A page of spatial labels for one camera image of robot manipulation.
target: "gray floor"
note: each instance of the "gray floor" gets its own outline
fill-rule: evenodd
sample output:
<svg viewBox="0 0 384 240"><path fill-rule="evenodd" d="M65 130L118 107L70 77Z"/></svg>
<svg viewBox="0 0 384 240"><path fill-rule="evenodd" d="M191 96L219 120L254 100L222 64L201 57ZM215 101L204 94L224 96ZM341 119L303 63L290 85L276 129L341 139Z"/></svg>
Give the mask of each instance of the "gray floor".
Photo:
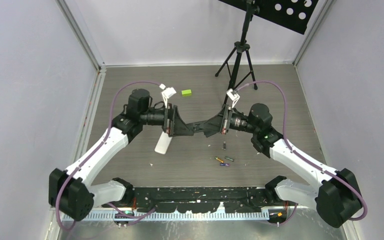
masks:
<svg viewBox="0 0 384 240"><path fill-rule="evenodd" d="M108 68L96 117L93 123L89 147L102 136L108 124L111 101L123 85L134 81L156 81L172 86L177 94L170 102L179 106L179 113L186 122L195 122L213 117L220 111L229 82L227 69L214 77L219 66L152 66ZM241 66L238 78L247 73ZM303 90L292 65L256 65L257 80L278 83L288 100L287 136L301 150L324 162L319 141L309 115ZM115 114L122 111L123 104L135 88L151 92L154 103L161 101L160 89L150 84L129 87L117 101ZM181 90L191 89L192 96L182 97ZM252 86L240 92L236 108L248 114L254 103L264 103L273 115L272 125L282 131L284 105L278 90L268 84ZM278 175L293 181L303 181L287 167L263 154L257 154L250 141L251 135L231 130L228 135L205 138L202 133L193 137L177 137L171 142L166 155L154 152L161 134L157 126L145 126L133 142L119 152L104 167L95 179L96 184L119 177L138 187L199 187L199 186L264 186ZM227 150L223 150L223 141ZM230 156L235 162L230 167L221 167L214 156Z"/></svg>

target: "small object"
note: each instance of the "small object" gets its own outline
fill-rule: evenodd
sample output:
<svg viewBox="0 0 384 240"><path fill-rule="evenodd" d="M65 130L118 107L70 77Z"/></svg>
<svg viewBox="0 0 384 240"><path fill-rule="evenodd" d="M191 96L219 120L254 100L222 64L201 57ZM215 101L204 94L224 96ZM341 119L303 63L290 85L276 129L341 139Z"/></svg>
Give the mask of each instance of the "small object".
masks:
<svg viewBox="0 0 384 240"><path fill-rule="evenodd" d="M171 98L174 94L176 94L176 90L172 87L167 87L161 92L162 101L164 102L165 108L168 108L167 103L169 101L169 98Z"/></svg>
<svg viewBox="0 0 384 240"><path fill-rule="evenodd" d="M233 89L227 90L226 94L232 100L232 108L234 108L236 103L239 101L239 94Z"/></svg>
<svg viewBox="0 0 384 240"><path fill-rule="evenodd" d="M219 157L215 157L215 160L219 161L220 163L224 164L225 161L221 160Z"/></svg>
<svg viewBox="0 0 384 240"><path fill-rule="evenodd" d="M234 161L235 161L233 158L231 158L231 157L228 157L228 156L225 156L225 157L224 157L224 159L227 159L227 160L229 160L229 161L232 161L232 162L234 162Z"/></svg>
<svg viewBox="0 0 384 240"><path fill-rule="evenodd" d="M189 96L192 96L192 90L190 90L190 89L182 90L182 91L181 91L181 95L182 95L183 97L189 97Z"/></svg>

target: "black tripod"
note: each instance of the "black tripod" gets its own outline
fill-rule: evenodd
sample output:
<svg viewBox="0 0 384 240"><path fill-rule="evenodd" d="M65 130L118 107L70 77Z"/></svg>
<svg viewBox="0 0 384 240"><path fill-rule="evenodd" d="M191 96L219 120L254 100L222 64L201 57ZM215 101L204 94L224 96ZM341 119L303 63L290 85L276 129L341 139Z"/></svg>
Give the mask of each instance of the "black tripod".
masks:
<svg viewBox="0 0 384 240"><path fill-rule="evenodd" d="M222 69L225 67L225 65L227 66L227 70L229 72L229 77L230 77L229 86L228 86L227 90L236 89L243 81L245 81L245 79L249 75L252 76L253 82L256 81L256 77L254 76L253 64L251 63L251 57L250 57L250 51L249 51L250 45L247 44L247 40L245 40L245 38L247 37L248 27L250 26L250 22L253 19L253 15L257 14L259 11L260 11L260 8L258 6L255 6L253 4L252 0L246 1L245 21L243 22L242 36L240 38L240 41L237 41L234 43L234 48L233 48L232 52L229 54L229 56L223 62L223 65L221 65L220 69L215 74L215 76L218 77L219 73L222 71ZM234 61L233 71L231 72L231 70L229 68L228 61L235 51L237 52L237 55L236 55L236 60ZM242 57L242 53L244 51L246 52L246 58L248 58L249 72L237 85L235 85L236 84L236 78L238 77L239 64L241 63L241 57ZM258 89L257 84L255 84L255 83L254 83L254 89L255 90ZM228 101L228 96L226 95L226 97L224 98L223 104L226 104L227 101Z"/></svg>

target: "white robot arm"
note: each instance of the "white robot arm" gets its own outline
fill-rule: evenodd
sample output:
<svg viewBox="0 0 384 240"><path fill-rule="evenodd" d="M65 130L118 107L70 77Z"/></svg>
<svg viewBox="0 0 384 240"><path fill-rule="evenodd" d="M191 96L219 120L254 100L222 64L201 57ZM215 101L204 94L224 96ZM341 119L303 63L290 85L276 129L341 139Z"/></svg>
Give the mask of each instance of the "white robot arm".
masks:
<svg viewBox="0 0 384 240"><path fill-rule="evenodd" d="M172 89L168 94L163 94L164 106L155 108L150 107L150 93L147 90L134 90L129 97L126 111L112 120L106 141L102 144L107 135L105 131L97 143L79 160L64 171L56 168L50 174L49 203L55 206L62 183L101 144L101 148L69 181L63 191L59 209L74 220L80 221L94 207L111 202L131 203L135 193L133 186L127 181L114 178L107 183L93 186L92 182L109 160L143 130L143 125L153 125L161 126L163 130L155 148L160 154L166 153L171 139L177 136L193 136L195 133L203 132L209 137L217 133L227 134L229 129L251 133L251 142L258 152L287 166L309 183L304 185L284 176L276 177L265 185L269 204L291 201L307 206L317 210L328 224L337 228L362 208L357 197L337 180L325 174L325 171L335 173L359 192L354 174L346 168L337 171L305 154L290 142L287 144L282 134L272 127L272 115L266 105L254 104L248 116L229 105L224 105L222 110L209 120L186 124L180 118L178 107L167 103L167 96L171 97L174 93ZM228 92L228 95L236 99L234 103L239 99L234 92ZM304 162L297 153L318 165L322 171Z"/></svg>

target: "gray wall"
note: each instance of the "gray wall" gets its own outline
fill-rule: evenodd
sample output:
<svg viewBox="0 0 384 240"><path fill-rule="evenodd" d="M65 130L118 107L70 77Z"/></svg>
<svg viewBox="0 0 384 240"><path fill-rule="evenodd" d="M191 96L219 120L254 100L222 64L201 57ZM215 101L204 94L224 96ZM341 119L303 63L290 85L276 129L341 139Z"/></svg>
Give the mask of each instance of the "gray wall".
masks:
<svg viewBox="0 0 384 240"><path fill-rule="evenodd" d="M384 1L336 1L298 73L326 161L356 174L369 206L356 229L384 239Z"/></svg>
<svg viewBox="0 0 384 240"><path fill-rule="evenodd" d="M0 240L40 240L95 69L53 0L0 0Z"/></svg>
<svg viewBox="0 0 384 240"><path fill-rule="evenodd" d="M107 65L222 63L240 40L245 18L244 11L218 0L69 1L77 3ZM324 2L319 0L309 26ZM255 63L292 62L304 39L259 17L247 35Z"/></svg>

